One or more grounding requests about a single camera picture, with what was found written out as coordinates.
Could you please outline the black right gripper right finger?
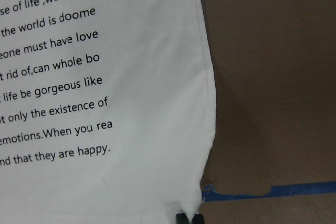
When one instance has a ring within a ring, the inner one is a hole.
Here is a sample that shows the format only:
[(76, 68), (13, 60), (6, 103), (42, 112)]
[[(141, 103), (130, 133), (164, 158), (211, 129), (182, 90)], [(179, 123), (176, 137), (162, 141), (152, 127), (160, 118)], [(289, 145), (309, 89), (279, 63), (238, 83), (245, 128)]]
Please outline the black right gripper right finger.
[(205, 224), (205, 219), (202, 214), (195, 214), (192, 219), (192, 224)]

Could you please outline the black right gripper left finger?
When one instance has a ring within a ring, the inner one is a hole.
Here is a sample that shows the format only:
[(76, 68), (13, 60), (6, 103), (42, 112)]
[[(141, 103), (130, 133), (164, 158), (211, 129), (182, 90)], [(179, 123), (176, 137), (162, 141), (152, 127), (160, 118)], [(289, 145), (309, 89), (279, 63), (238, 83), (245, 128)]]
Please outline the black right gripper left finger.
[(185, 213), (178, 213), (175, 216), (176, 224), (189, 224), (189, 219)]

